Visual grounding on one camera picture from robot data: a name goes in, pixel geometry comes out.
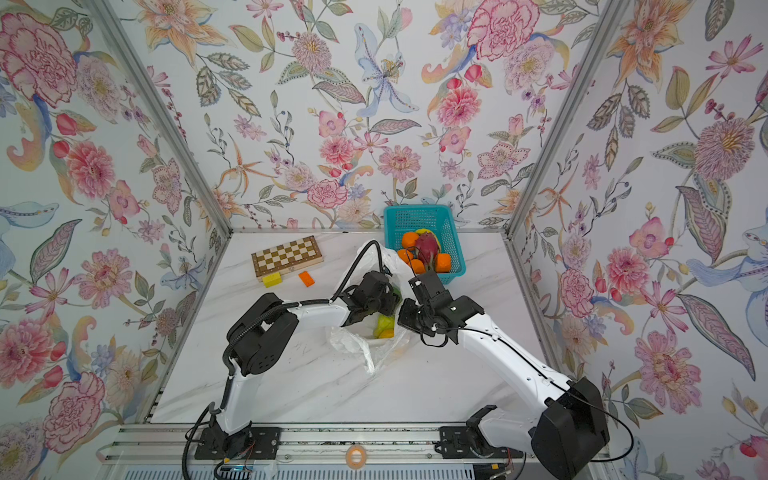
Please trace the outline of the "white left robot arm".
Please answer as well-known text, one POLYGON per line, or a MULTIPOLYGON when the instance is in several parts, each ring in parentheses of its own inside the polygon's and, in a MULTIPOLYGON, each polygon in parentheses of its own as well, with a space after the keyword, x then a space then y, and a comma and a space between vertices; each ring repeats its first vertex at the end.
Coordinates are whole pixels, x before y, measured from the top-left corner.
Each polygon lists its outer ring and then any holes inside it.
POLYGON ((374 314, 390 316, 401 300, 400 290, 377 271, 330 299, 285 302, 273 293, 262 295, 226 335, 222 361, 227 381, 215 411, 220 429, 234 435, 251 424, 250 403, 260 386, 258 376, 277 364, 294 334, 349 327, 374 314))

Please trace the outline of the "orange fruit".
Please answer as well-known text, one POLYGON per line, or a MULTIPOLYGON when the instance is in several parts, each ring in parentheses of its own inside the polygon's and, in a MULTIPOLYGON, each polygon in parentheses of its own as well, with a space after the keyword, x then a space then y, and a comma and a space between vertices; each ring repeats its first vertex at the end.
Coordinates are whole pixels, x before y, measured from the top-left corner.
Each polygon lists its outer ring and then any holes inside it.
POLYGON ((420 275, 420 274, 423 274, 423 273, 426 272, 426 268, 425 268, 423 262, 421 260, 419 260, 419 259, 416 259, 416 258, 414 258, 414 259, 412 259, 410 261, 410 267, 411 267, 412 271, 416 275, 420 275))
POLYGON ((397 251, 398 257, 407 265, 411 265, 414 259, 413 254, 406 249, 400 249, 397 251))
POLYGON ((452 257, 448 253, 438 253, 434 259, 434 270, 437 273, 450 273, 452 271, 452 257))
POLYGON ((401 246, 404 250, 413 251, 418 246, 420 235, 416 232, 406 232, 401 238, 401 246))

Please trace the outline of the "translucent white plastic bag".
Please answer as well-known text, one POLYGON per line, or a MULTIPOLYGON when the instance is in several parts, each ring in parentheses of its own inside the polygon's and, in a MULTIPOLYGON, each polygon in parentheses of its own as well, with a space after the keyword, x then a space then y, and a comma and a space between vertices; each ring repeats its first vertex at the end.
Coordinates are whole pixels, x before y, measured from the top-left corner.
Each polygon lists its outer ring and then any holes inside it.
POLYGON ((331 345, 339 352, 354 356, 362 362, 366 372, 373 376, 386 366, 401 358, 415 341, 415 335, 397 325, 397 316, 403 301, 412 298, 408 291, 407 280, 410 271, 395 251, 386 248, 378 240, 370 240, 360 247, 349 270, 341 279, 337 288, 337 300, 344 303, 340 295, 352 285, 358 285, 363 276, 371 271, 384 273, 390 277, 393 285, 400 289, 402 301, 393 314, 396 320, 395 334, 389 339, 375 339, 373 331, 381 314, 373 314, 351 326, 333 326, 328 334, 331 345))

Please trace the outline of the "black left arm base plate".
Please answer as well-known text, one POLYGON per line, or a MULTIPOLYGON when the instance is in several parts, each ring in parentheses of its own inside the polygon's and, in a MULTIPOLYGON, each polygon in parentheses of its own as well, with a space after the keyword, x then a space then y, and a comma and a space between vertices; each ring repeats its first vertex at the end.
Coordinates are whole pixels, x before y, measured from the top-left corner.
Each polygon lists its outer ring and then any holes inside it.
POLYGON ((233 434, 227 434, 217 421, 209 421, 203 428, 196 448, 196 460, 234 460, 239 458, 275 460, 282 429, 256 427, 251 424, 233 434))

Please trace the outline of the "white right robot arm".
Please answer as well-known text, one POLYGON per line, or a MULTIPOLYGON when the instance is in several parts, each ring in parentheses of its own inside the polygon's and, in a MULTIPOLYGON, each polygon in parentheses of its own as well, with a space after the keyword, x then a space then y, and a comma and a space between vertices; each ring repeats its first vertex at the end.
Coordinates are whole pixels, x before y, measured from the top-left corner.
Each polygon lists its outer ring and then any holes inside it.
POLYGON ((607 415, 600 392, 589 380, 571 381, 526 351, 483 307, 455 298, 432 272, 409 285, 414 296, 402 304, 397 323, 420 336, 443 336, 472 352, 517 393, 512 411, 487 405, 473 414, 459 435, 460 452, 489 458, 501 449, 531 454, 557 479, 573 479, 608 445, 607 415))

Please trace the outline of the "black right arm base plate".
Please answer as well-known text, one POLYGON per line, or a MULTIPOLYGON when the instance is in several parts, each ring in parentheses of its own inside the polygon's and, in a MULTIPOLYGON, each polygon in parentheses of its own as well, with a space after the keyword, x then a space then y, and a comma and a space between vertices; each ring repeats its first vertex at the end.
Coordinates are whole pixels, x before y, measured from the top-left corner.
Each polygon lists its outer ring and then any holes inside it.
POLYGON ((486 405, 462 425, 440 427, 439 438, 434 445, 435 452, 443 459, 521 459, 522 452, 507 447, 494 447, 482 434, 480 421, 496 409, 496 405, 486 405))

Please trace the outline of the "red dragon fruit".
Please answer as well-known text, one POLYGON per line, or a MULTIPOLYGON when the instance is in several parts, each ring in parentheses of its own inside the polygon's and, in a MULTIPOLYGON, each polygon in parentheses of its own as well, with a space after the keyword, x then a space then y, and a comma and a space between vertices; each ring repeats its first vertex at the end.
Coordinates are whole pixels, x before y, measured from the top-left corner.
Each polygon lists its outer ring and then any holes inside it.
POLYGON ((418 259, 421 260, 426 267, 433 268, 435 256, 438 253, 441 253, 437 237, 431 234, 421 235, 416 251, 418 259))

